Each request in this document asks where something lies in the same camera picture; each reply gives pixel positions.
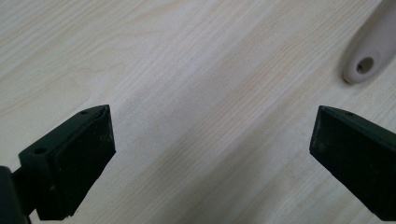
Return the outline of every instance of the wood grain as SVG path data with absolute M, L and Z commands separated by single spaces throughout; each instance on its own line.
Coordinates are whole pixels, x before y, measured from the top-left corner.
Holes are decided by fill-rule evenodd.
M 319 105 L 396 132 L 396 62 L 341 79 L 379 2 L 1 1 L 0 164 L 110 104 L 118 152 L 63 223 L 379 223 L 308 153 Z

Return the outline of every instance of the black clamp jaw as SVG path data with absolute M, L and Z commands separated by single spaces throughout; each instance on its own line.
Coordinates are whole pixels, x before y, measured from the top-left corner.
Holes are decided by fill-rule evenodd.
M 73 216 L 116 153 L 109 105 L 77 113 L 19 155 L 13 174 L 0 166 L 0 223 Z
M 320 106 L 309 148 L 384 221 L 396 220 L 396 134 L 348 111 Z

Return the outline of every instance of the hole in handle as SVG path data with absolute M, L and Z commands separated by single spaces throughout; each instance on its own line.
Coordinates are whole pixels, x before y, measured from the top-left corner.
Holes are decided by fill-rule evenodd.
M 358 63 L 358 66 L 356 66 L 356 71 L 361 75 L 366 74 L 373 68 L 373 65 L 374 60 L 372 58 L 364 58 Z

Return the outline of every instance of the white plastic handle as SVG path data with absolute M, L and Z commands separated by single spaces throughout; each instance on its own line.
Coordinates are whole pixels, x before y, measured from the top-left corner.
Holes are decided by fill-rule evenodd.
M 349 83 L 377 75 L 396 54 L 396 0 L 371 25 L 344 68 L 344 79 Z

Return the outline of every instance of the light wood surface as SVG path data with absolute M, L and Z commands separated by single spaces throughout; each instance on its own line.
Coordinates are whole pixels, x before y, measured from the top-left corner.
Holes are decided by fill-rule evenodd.
M 0 164 L 109 104 L 118 152 L 63 223 L 379 223 L 308 150 L 319 105 L 396 132 L 396 62 L 341 78 L 379 3 L 1 1 Z

